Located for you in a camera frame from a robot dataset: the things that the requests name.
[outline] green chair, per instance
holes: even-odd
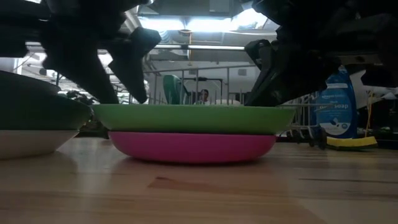
[[[163,77],[164,95],[167,104],[187,105],[190,104],[190,94],[182,84],[181,79],[175,75],[165,75]]]

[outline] pink bowl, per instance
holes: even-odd
[[[136,159],[181,163],[222,163],[256,159],[276,136],[109,132],[116,148]]]

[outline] white bowl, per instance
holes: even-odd
[[[0,159],[55,152],[79,131],[0,131]]]

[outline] yellow sponge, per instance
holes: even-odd
[[[373,136],[358,139],[337,139],[328,137],[327,147],[336,150],[357,151],[375,148],[377,147],[377,141]]]

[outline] blue bottle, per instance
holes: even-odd
[[[326,81],[327,89],[320,92],[317,103],[333,104],[317,111],[317,124],[333,138],[356,138],[358,114],[354,88],[348,72],[341,67]]]

